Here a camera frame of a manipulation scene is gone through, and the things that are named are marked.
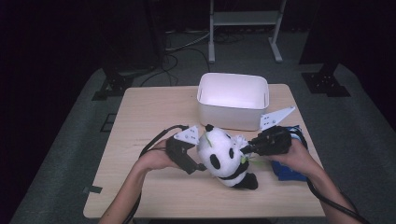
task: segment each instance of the stuffed panda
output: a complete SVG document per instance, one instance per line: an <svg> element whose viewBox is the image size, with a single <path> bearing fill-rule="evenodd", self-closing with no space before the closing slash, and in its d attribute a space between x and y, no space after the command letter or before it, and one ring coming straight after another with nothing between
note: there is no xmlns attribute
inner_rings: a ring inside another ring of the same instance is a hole
<svg viewBox="0 0 396 224"><path fill-rule="evenodd" d="M205 133L197 146L198 155L207 170L227 187L256 189L259 184L254 174L247 173L247 158L240 150L248 145L242 136L231 137L213 125L205 126Z"/></svg>

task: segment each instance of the white shelf leg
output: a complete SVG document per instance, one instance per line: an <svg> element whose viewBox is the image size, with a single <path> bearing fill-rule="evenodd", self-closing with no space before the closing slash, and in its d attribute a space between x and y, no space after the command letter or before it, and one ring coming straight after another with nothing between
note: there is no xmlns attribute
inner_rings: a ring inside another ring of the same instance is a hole
<svg viewBox="0 0 396 224"><path fill-rule="evenodd" d="M214 15L214 0L210 0L210 24L209 24L209 62L215 62L215 43L213 41L214 35L214 25L213 25L213 15Z"/></svg>
<svg viewBox="0 0 396 224"><path fill-rule="evenodd" d="M276 45L276 40L277 40L277 35L279 34L280 23L282 22L283 12L285 10L286 2L287 2L287 0L282 0L282 3L280 4L279 13L277 14L274 35L272 37L268 38L268 41L270 42L270 46L274 53L275 60L277 63L283 62L282 56L280 55L279 49L277 48L277 45Z"/></svg>

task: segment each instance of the blue object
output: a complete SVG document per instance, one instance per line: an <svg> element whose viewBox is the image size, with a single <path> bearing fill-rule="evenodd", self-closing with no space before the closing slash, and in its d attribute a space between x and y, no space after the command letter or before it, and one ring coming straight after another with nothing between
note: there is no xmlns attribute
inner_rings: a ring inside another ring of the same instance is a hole
<svg viewBox="0 0 396 224"><path fill-rule="evenodd" d="M289 130L292 138L298 139L300 142L302 142L301 138L304 137L299 125L293 127L285 127L285 128ZM271 161L271 165L273 167L274 174L277 176L278 180L280 181L286 181L286 180L306 181L306 177L304 175L291 170L288 166L280 163L279 161Z"/></svg>

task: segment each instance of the white storage box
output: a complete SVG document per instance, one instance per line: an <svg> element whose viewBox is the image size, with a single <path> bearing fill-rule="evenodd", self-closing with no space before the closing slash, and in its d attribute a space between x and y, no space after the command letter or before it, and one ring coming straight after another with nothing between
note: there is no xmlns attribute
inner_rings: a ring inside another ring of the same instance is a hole
<svg viewBox="0 0 396 224"><path fill-rule="evenodd" d="M257 131L269 105L263 77L206 73L198 87L199 120L223 129Z"/></svg>

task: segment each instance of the wire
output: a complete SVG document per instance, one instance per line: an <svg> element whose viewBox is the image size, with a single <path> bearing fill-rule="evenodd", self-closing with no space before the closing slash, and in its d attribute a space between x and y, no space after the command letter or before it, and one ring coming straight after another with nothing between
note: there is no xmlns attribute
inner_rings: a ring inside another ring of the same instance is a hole
<svg viewBox="0 0 396 224"><path fill-rule="evenodd" d="M154 77L156 77L156 76L158 76L158 75L160 75L160 74L163 74L163 73L166 73L169 77L173 77L173 78L176 80L176 84L175 84L175 85L177 85L177 83L178 83L178 78L175 77L175 76L173 76L173 75L171 75L171 74L169 73L169 71L172 70L172 69L174 69L174 68L177 66L177 64L178 64L178 59L177 59L177 57L175 57L175 56L173 56L173 55L165 55L165 56L169 56L169 57L174 58L175 61L176 61L175 64L172 65L170 68L167 68L167 69L163 69L163 66L162 66L162 71L160 71L160 72L158 72L158 73L155 73L155 74L152 74L151 76L147 77L142 83L140 83L140 86L139 86L139 87L143 87L143 85L144 85L146 82L148 82L150 79L152 79L152 78L154 78Z"/></svg>
<svg viewBox="0 0 396 224"><path fill-rule="evenodd" d="M311 190L311 192L312 192L319 200L321 200L322 202L328 204L329 206L331 206L331 207L337 209L338 211L340 211L340 212L342 212L342 213L344 213L344 214L346 214L346 215L348 215L348 216L350 216L350 217L353 217L353 218L357 219L357 220L358 220L359 222L361 222L361 223L365 223L365 224L369 224L369 223L370 223L370 222L367 221L364 217L362 217L361 215L359 215L359 213L354 212L354 211L352 211L352 210L349 210L349 209L345 208L344 206L342 206L342 205L340 205L340 204L338 204L338 203L335 203L335 202L331 201L330 199L328 199L328 198L324 197L323 195L321 195L321 194L315 189L314 185L312 184L312 182L311 182L311 180L310 180L309 178L306 179L306 183L308 184L308 187L309 187L309 189Z"/></svg>
<svg viewBox="0 0 396 224"><path fill-rule="evenodd" d="M357 213L359 213L358 208L355 206L355 204L352 202L352 200L350 200L350 198L343 191L340 190L340 193L344 196L344 198L346 198L346 200L350 203L350 205L352 205L353 210L355 210Z"/></svg>
<svg viewBox="0 0 396 224"><path fill-rule="evenodd" d="M209 62L207 61L207 58L206 58L206 56L204 55L203 52L201 52L201 51L198 50L198 49L190 49L190 48L188 48L188 49L178 49L178 50L174 50L174 51L172 51L172 53L176 53L176 52L179 52L179 51L182 51L182 50L193 50L193 51L199 52L199 53L204 57L204 59L205 59L207 71L210 72L210 65L209 65Z"/></svg>
<svg viewBox="0 0 396 224"><path fill-rule="evenodd" d="M170 131L179 128L182 131L186 130L189 128L189 126L186 125L174 125L170 128L167 128L165 130L163 130L162 132L160 132L157 136L155 136L140 152L139 158L141 158L144 154L146 154L148 151L150 150L164 150L166 149L166 147L154 147L152 149L150 149L156 142L158 142L162 137L164 137L167 133L169 133ZM125 218L125 220L122 222L122 224L127 224L130 223L132 218L134 217L134 214L136 213L137 208L139 207L140 204L140 199L142 197L142 192L140 192L139 194L139 198L137 199L136 203L134 204L134 207L132 208L131 212L128 214L128 217Z"/></svg>
<svg viewBox="0 0 396 224"><path fill-rule="evenodd" d="M173 48L173 49L165 49L165 51L175 51L175 50L178 50L178 49L186 48L188 46L191 46L191 45L194 45L196 43L201 42L202 40L206 39L208 36L209 36L209 33L207 33L206 35L203 35L203 36L201 36L201 37L199 37L199 38L197 38L195 40L192 40L190 43L187 43L185 45L182 45L182 46L179 46L179 47L176 47L176 48Z"/></svg>

